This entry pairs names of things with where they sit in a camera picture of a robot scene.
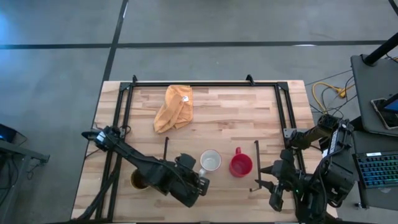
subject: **keyboard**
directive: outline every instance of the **keyboard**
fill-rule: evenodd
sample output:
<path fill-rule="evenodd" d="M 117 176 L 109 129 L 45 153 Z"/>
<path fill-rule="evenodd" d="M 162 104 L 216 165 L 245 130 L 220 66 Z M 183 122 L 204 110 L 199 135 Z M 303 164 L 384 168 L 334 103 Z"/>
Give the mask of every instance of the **keyboard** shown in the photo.
<path fill-rule="evenodd" d="M 354 154 L 353 157 L 364 188 L 398 186 L 398 151 Z"/>

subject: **wooden table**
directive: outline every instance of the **wooden table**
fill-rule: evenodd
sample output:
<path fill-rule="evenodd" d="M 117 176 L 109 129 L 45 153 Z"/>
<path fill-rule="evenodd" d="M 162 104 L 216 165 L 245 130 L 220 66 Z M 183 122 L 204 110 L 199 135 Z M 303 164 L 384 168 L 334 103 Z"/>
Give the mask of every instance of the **wooden table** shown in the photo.
<path fill-rule="evenodd" d="M 290 97 L 298 128 L 312 128 L 313 118 L 303 81 L 288 81 Z M 120 82 L 104 82 L 95 123 L 98 127 L 111 125 Z M 292 194 L 284 193 L 284 207 L 275 212 L 268 204 L 270 193 L 256 188 L 257 170 L 244 178 L 234 178 L 228 171 L 229 160 L 236 147 L 241 146 L 256 168 L 255 140 L 259 140 L 261 167 L 272 165 L 284 148 L 275 91 L 271 87 L 193 87 L 193 121 L 179 130 L 156 134 L 155 115 L 164 103 L 166 87 L 135 87 L 130 109 L 131 132 L 126 142 L 145 155 L 162 158 L 165 137 L 169 137 L 167 159 L 181 152 L 197 159 L 207 149 L 220 152 L 223 162 L 219 170 L 206 175 L 210 179 L 208 193 L 187 208 L 171 195 L 164 197 L 154 189 L 137 191 L 129 178 L 135 167 L 123 160 L 116 199 L 114 222 L 286 222 L 296 221 Z M 126 99 L 122 104 L 124 111 Z M 289 117 L 284 110 L 287 125 Z M 97 148 L 90 143 L 87 153 Z M 83 213 L 98 193 L 106 154 L 97 152 L 84 163 L 72 218 Z M 316 149 L 303 151 L 307 172 L 313 172 L 322 155 Z M 262 174 L 263 180 L 276 179 Z M 108 209 L 110 190 L 105 198 Z M 336 216 L 334 209 L 328 211 Z"/>

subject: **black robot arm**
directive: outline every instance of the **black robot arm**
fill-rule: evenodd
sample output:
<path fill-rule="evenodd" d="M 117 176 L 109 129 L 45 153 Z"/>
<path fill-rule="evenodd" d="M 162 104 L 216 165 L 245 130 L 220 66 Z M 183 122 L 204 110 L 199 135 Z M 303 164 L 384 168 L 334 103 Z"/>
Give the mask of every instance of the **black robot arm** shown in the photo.
<path fill-rule="evenodd" d="M 120 138 L 118 128 L 105 127 L 101 131 L 84 132 L 82 135 L 95 142 L 103 151 L 112 150 L 137 167 L 145 181 L 160 193 L 170 194 L 187 207 L 191 207 L 199 195 L 206 195 L 210 181 L 192 171 L 196 160 L 181 154 L 175 162 L 145 156 Z"/>
<path fill-rule="evenodd" d="M 354 185 L 349 152 L 352 132 L 349 120 L 328 114 L 323 115 L 314 128 L 304 133 L 294 131 L 286 139 L 289 148 L 282 150 L 281 160 L 261 169 L 261 172 L 275 176 L 278 184 L 257 180 L 271 193 L 270 206 L 281 211 L 283 191 L 292 191 L 296 201 L 296 217 L 306 223 L 322 219 L 328 203 L 339 207 Z M 314 174 L 304 174 L 294 166 L 294 151 L 307 149 L 319 139 L 323 159 Z"/>

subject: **orange towel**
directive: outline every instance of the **orange towel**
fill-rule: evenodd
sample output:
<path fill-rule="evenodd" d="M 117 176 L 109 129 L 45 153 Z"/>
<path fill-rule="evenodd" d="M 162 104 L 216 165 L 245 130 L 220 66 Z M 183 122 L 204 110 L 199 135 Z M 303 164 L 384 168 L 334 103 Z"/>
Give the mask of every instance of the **orange towel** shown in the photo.
<path fill-rule="evenodd" d="M 154 121 L 155 132 L 160 134 L 171 127 L 176 129 L 187 125 L 193 118 L 192 89 L 190 86 L 170 85 L 165 103 Z"/>

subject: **concrete floor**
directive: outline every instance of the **concrete floor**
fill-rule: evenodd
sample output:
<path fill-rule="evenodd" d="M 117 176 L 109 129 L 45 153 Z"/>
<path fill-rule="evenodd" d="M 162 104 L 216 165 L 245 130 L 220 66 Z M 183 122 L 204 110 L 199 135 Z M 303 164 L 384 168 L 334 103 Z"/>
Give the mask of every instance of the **concrete floor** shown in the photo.
<path fill-rule="evenodd" d="M 109 44 L 122 0 L 3 0 L 0 45 Z M 120 43 L 196 41 L 386 40 L 398 17 L 388 1 L 375 0 L 130 0 Z M 350 69 L 349 57 L 376 45 L 324 47 L 220 47 L 118 49 L 110 80 L 301 79 L 310 83 Z M 109 49 L 0 50 L 0 123 L 29 140 L 25 147 L 51 154 L 50 162 L 26 181 L 15 223 L 69 219 L 86 141 Z M 327 80 L 344 86 L 351 72 Z M 308 98 L 311 85 L 307 86 Z M 354 96 L 352 88 L 348 95 Z M 325 101 L 335 97 L 327 91 Z M 331 106 L 344 100 L 337 99 Z M 358 102 L 342 110 L 359 115 Z M 314 113 L 317 120 L 319 113 Z M 338 209 L 344 220 L 395 223 L 398 213 L 356 210 L 354 188 Z"/>

